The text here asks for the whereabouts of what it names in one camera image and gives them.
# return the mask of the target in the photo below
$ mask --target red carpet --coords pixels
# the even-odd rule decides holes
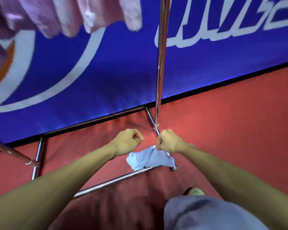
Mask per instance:
[[[160,129],[171,128],[185,141],[252,172],[288,194],[288,68],[171,102],[161,107]],[[43,174],[80,158],[137,128],[156,141],[144,111],[50,138]],[[18,150],[35,156],[37,143]],[[131,172],[126,157],[108,162],[85,188]],[[112,187],[73,200],[54,229],[162,229],[163,208],[188,187],[218,196],[186,159],[174,155],[178,169],[157,168]],[[29,181],[31,167],[0,153],[0,195]]]

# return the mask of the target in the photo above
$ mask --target towel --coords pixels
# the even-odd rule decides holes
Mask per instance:
[[[169,156],[165,151],[157,150],[155,145],[140,152],[129,153],[126,161],[134,171],[144,167],[155,167],[160,165],[174,167],[175,165],[174,158]]]

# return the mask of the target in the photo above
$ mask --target clothing rack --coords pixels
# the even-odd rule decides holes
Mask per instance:
[[[51,135],[55,134],[62,134],[66,130],[72,130],[77,127],[81,127],[90,123],[94,123],[100,120],[105,120],[108,118],[113,118],[116,116],[121,116],[124,114],[128,114],[134,111],[139,110],[145,110],[148,116],[148,119],[150,120],[150,123],[156,132],[157,135],[160,134],[160,131],[158,129],[159,127],[159,110],[161,105],[161,98],[162,98],[162,85],[163,85],[163,74],[164,74],[164,63],[165,63],[165,51],[166,51],[166,40],[167,40],[167,30],[168,30],[168,24],[169,24],[169,8],[170,8],[170,0],[161,0],[160,3],[160,21],[159,21],[159,42],[158,42],[158,73],[157,73],[157,88],[156,88],[156,104],[155,104],[155,120],[153,119],[149,109],[147,106],[140,106],[133,109],[125,110],[122,112],[114,113],[108,116],[96,118],[93,120],[89,120],[83,123],[78,123],[75,125],[71,125],[68,127],[64,127],[58,130],[46,132],[40,135],[39,144],[37,147],[36,157],[35,159],[29,158],[26,155],[23,155],[21,152],[15,150],[14,148],[11,148],[3,143],[0,143],[0,151],[5,151],[11,155],[13,155],[15,158],[21,159],[25,162],[26,165],[33,166],[33,172],[31,176],[31,180],[34,180],[40,175],[40,167],[41,167],[41,156],[44,151],[44,145],[47,138],[49,138]],[[102,189],[104,187],[113,185],[117,182],[126,180],[128,178],[132,178],[136,175],[145,173],[146,171],[152,170],[156,167],[150,167],[150,168],[144,168],[138,171],[134,171],[132,173],[123,175],[121,177],[109,180],[107,182],[101,183],[99,185],[92,186],[90,188],[84,189],[79,191],[74,198],[78,198],[81,196],[84,196],[86,194],[92,193],[96,190]],[[177,166],[175,165],[171,170],[176,170]]]

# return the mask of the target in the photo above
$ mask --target fist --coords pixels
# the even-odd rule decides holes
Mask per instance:
[[[121,156],[134,151],[144,140],[144,136],[137,129],[126,129],[121,131],[109,144],[115,145],[115,155]]]
[[[186,144],[172,129],[163,130],[157,138],[156,149],[169,153],[179,152],[179,146]]]

